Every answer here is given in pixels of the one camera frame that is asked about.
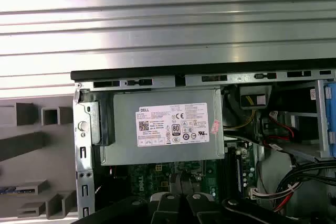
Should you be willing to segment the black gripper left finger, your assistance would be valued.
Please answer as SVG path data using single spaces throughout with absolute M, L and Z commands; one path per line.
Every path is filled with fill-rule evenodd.
M 128 197 L 93 214 L 77 220 L 77 223 L 178 223 L 181 197 L 159 193 L 159 199 L 151 202 L 140 197 Z

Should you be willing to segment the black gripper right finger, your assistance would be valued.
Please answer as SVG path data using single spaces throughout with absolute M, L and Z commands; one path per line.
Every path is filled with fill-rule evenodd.
M 207 194 L 186 197 L 196 223 L 298 223 L 244 199 L 209 200 Z

